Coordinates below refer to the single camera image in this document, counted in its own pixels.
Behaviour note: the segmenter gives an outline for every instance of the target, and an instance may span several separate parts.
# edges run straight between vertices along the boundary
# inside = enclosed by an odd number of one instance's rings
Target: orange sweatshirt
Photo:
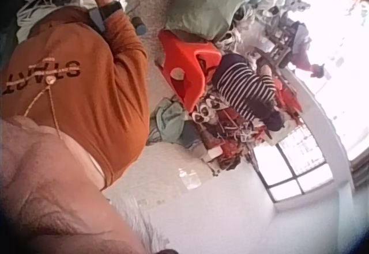
[[[1,72],[2,118],[24,115],[35,97],[51,86],[59,128],[101,166],[106,187],[142,152],[149,112],[147,55],[128,16],[119,10],[105,20],[104,38],[85,10],[66,7],[32,28]],[[44,93],[28,117],[55,128],[51,99]]]

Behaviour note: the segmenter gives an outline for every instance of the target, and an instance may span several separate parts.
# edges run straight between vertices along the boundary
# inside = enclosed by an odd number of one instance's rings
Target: striped shirt
[[[246,61],[234,63],[225,69],[216,89],[245,120],[255,119],[247,99],[268,102],[274,99],[276,92],[272,78],[256,74]]]

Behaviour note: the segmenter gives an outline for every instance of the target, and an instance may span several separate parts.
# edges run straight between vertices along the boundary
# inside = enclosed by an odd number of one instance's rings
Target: smartwatch
[[[122,9],[122,5],[118,1],[112,1],[108,5],[99,7],[99,11],[100,11],[101,17],[103,18],[103,21],[105,21],[111,14],[113,14],[119,9]]]

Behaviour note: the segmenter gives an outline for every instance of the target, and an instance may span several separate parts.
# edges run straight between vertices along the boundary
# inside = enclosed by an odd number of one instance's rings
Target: red stool
[[[164,48],[165,62],[164,66],[157,66],[184,108],[192,112],[204,94],[206,82],[211,79],[220,63],[221,53],[210,42],[183,42],[170,31],[160,31],[159,40]],[[184,80],[171,77],[171,72],[175,69],[183,70]]]

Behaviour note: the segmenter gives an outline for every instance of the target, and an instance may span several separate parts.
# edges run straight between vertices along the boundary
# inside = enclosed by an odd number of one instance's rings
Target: person
[[[100,192],[142,152],[147,55],[113,0],[45,16],[1,72],[1,209],[37,253],[146,253]]]
[[[309,32],[304,23],[294,22],[291,28],[296,31],[292,43],[291,63],[298,69],[310,71],[311,77],[322,78],[324,76],[324,65],[311,64],[307,55],[310,46]]]
[[[26,116],[63,139],[102,190],[145,146],[148,61],[121,4],[96,3],[104,33],[77,6],[54,10],[31,28],[2,69],[1,117]]]
[[[239,54],[222,57],[212,77],[213,86],[245,120],[261,120],[270,131],[283,127],[283,117],[274,107],[276,88],[269,66],[256,74]]]

